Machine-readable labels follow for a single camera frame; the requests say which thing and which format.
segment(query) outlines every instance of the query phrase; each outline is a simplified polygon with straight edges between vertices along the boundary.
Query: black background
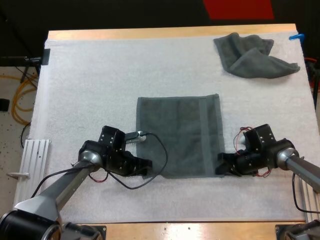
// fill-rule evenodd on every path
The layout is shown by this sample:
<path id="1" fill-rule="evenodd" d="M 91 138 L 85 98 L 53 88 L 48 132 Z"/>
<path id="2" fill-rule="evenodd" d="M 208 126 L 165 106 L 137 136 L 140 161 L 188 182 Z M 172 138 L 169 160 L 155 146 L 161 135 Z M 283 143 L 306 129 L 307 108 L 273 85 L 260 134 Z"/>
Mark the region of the black background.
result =
<path id="1" fill-rule="evenodd" d="M 49 30 L 295 23 L 320 56 L 320 1 L 272 0 L 275 20 L 210 20 L 202 0 L 0 0 L 0 56 L 42 56 Z M 16 39 L 16 29 L 31 53 Z"/>

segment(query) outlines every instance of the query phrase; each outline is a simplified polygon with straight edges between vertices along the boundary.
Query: blue clip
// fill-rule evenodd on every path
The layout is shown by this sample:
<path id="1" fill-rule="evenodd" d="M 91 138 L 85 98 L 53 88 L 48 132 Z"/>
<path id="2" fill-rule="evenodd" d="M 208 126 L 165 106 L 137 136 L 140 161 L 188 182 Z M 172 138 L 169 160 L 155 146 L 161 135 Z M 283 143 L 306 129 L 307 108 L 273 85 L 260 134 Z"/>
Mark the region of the blue clip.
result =
<path id="1" fill-rule="evenodd" d="M 300 39 L 300 43 L 302 44 L 305 40 L 305 35 L 303 33 L 300 33 L 300 34 L 289 37 L 289 40 L 293 40 L 293 39 Z"/>

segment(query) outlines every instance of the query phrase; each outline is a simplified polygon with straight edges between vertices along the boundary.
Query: wooden board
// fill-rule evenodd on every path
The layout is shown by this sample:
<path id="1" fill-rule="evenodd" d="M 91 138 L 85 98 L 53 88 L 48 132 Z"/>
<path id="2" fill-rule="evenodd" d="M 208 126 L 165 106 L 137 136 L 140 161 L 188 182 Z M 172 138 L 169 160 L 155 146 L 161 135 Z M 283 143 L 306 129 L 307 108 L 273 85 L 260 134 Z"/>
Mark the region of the wooden board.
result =
<path id="1" fill-rule="evenodd" d="M 106 223 L 106 236 L 108 240 L 275 240 L 275 225 L 301 223 Z"/>
<path id="2" fill-rule="evenodd" d="M 163 27 L 132 29 L 95 29 L 49 31 L 50 40 L 102 40 L 102 39 L 148 39 L 171 37 L 195 37 L 211 35 L 279 33 L 296 31 L 296 25 L 256 24 L 230 26 Z"/>

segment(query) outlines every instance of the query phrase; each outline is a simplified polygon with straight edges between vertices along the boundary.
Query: gray towel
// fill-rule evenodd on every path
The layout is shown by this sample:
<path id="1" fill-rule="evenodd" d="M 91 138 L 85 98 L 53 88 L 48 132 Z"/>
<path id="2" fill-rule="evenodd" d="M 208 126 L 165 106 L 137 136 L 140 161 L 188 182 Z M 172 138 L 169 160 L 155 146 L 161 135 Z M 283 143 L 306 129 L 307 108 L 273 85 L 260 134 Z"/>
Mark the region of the gray towel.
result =
<path id="1" fill-rule="evenodd" d="M 136 129 L 157 134 L 166 147 L 168 163 L 161 174 L 165 178 L 216 176 L 217 154 L 225 149 L 218 94 L 139 97 Z M 164 150 L 152 136 L 136 149 L 139 158 L 152 160 L 149 177 L 164 165 Z"/>
<path id="2" fill-rule="evenodd" d="M 287 63 L 269 56 L 274 45 L 272 39 L 258 35 L 240 37 L 234 32 L 214 39 L 224 70 L 242 78 L 274 79 L 300 70 L 297 63 Z"/>

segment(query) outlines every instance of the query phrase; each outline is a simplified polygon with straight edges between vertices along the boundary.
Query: yellow cable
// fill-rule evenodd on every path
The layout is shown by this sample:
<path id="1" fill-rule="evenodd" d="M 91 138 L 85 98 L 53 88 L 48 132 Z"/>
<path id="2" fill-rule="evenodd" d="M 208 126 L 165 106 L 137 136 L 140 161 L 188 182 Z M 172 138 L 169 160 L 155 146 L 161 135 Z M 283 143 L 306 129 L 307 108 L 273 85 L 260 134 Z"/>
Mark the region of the yellow cable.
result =
<path id="1" fill-rule="evenodd" d="M 21 78 L 16 76 L 7 76 L 7 75 L 0 75 L 0 79 L 13 79 L 13 80 L 21 80 Z"/>
<path id="2" fill-rule="evenodd" d="M 20 93 L 19 96 L 17 96 L 17 98 L 16 98 L 17 101 L 18 101 L 23 95 L 26 95 L 27 93 L 34 92 L 35 90 L 36 90 L 35 88 L 32 88 L 32 89 L 23 91 L 22 93 Z M 32 108 L 27 108 L 27 109 L 25 109 L 25 108 L 20 107 L 18 104 L 16 104 L 16 108 L 19 109 L 19 110 L 22 111 L 22 112 L 30 112 L 30 111 L 32 111 L 32 110 L 34 109 L 33 107 L 32 107 Z"/>
<path id="3" fill-rule="evenodd" d="M 14 96 L 13 96 L 13 100 L 12 100 L 12 106 L 11 106 L 11 114 L 12 114 L 12 117 L 13 119 L 19 123 L 19 124 L 22 124 L 22 125 L 27 125 L 29 122 L 24 120 L 22 117 L 19 116 L 19 114 L 17 113 L 16 111 L 16 107 L 23 111 L 23 112 L 29 112 L 29 111 L 32 111 L 32 108 L 28 108 L 28 109 L 23 109 L 21 107 L 19 107 L 17 105 L 18 103 L 18 100 L 24 96 L 25 94 L 27 93 L 30 93 L 30 92 L 33 92 L 36 90 L 36 88 L 32 88 L 32 89 L 28 89 L 28 90 L 25 90 L 23 92 L 21 92 L 27 85 L 32 85 L 30 81 L 24 81 L 23 83 L 20 84 L 20 86 L 17 88 Z"/>
<path id="4" fill-rule="evenodd" d="M 19 87 L 17 88 L 14 96 L 13 96 L 13 99 L 12 99 L 12 106 L 11 106 L 11 114 L 12 114 L 12 117 L 13 119 L 19 123 L 19 124 L 22 124 L 22 125 L 27 125 L 29 122 L 24 120 L 22 117 L 19 116 L 19 114 L 17 113 L 17 110 L 20 110 L 22 112 L 30 112 L 33 110 L 33 107 L 32 108 L 22 108 L 20 106 L 18 106 L 18 101 L 19 99 L 26 95 L 27 93 L 31 93 L 35 90 L 37 90 L 36 88 L 34 88 L 33 84 L 32 84 L 32 81 L 34 79 L 36 79 L 37 76 L 36 75 L 32 75 L 30 77 L 27 77 L 27 80 L 25 80 L 24 82 L 22 82 Z M 16 76 L 9 76 L 9 75 L 0 75 L 0 79 L 12 79 L 12 80 L 18 80 L 20 81 L 21 78 L 20 77 L 16 77 Z M 28 90 L 25 90 L 25 91 L 22 91 L 27 85 L 32 85 L 33 88 L 31 89 L 28 89 Z"/>

